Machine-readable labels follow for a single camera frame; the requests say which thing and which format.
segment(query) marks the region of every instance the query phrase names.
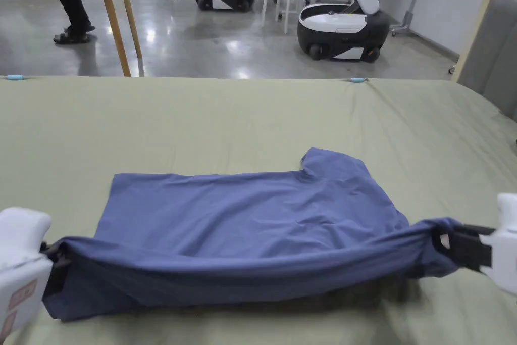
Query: sticker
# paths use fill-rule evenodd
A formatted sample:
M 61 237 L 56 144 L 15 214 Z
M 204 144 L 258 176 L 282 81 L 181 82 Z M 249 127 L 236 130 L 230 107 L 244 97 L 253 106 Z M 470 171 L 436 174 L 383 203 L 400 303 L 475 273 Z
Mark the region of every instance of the sticker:
M 17 292 L 15 292 L 11 296 L 11 300 L 9 301 L 9 307 L 7 308 L 7 311 L 18 306 L 23 301 L 29 299 L 36 291 L 37 284 L 38 284 L 38 279 L 35 279 L 35 280 L 31 281 L 29 284 L 27 284 L 26 286 L 23 286 L 22 288 L 20 288 Z
M 16 311 L 13 311 L 5 318 L 4 324 L 2 325 L 2 330 L 0 331 L 0 343 L 2 343 L 2 341 L 4 341 L 7 338 L 11 331 L 13 331 L 13 326 L 15 326 L 15 320 Z

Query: sandal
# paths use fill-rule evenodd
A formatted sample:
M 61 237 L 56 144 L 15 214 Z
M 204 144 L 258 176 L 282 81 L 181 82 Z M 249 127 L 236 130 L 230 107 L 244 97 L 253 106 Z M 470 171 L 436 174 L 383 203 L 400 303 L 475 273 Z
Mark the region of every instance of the sandal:
M 66 27 L 64 29 L 65 33 L 70 33 L 72 29 L 72 25 L 69 25 L 68 27 Z M 91 23 L 88 25 L 88 27 L 86 27 L 86 33 L 90 33 L 91 31 L 93 31 L 95 29 L 95 26 L 92 25 Z
M 88 34 L 82 35 L 71 35 L 70 33 L 62 33 L 54 37 L 56 44 L 77 44 L 77 43 L 88 43 L 90 37 Z

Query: mattress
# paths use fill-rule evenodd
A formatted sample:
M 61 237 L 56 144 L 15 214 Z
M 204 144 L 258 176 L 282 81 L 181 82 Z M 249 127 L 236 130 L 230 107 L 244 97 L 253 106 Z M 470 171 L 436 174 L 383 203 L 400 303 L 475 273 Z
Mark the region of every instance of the mattress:
M 116 173 L 289 171 L 312 146 L 363 160 L 410 223 L 495 227 L 496 195 L 517 187 L 517 124 L 446 81 L 65 77 L 0 86 L 0 206 L 49 213 L 48 241 L 93 236 Z M 42 311 L 25 341 L 482 344 L 497 333 L 515 344 L 516 314 L 489 279 L 458 271 L 404 287 L 374 281 L 283 303 L 67 325 Z

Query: gray floor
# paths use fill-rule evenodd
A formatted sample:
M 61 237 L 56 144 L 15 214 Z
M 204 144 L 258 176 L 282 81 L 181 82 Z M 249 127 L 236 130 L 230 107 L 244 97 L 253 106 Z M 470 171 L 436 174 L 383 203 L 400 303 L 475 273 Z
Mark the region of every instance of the gray floor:
M 68 24 L 58 0 L 0 0 L 0 74 L 122 75 L 102 0 L 83 0 L 97 27 L 93 42 L 56 46 Z M 296 18 L 289 33 L 274 21 L 270 2 L 260 27 L 253 12 L 200 12 L 194 0 L 132 0 L 143 64 L 138 66 L 122 0 L 114 0 L 133 75 L 203 78 L 447 79 L 451 59 L 414 37 L 389 37 L 374 64 L 314 62 L 298 46 Z

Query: person's leg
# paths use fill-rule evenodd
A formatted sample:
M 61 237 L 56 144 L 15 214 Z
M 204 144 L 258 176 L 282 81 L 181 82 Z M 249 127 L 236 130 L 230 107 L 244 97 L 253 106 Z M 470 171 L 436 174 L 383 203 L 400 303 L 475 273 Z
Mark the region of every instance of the person's leg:
M 84 9 L 82 0 L 60 0 L 70 20 L 70 27 L 65 34 L 56 36 L 56 43 L 79 43 L 88 41 L 87 31 L 92 30 L 88 14 Z

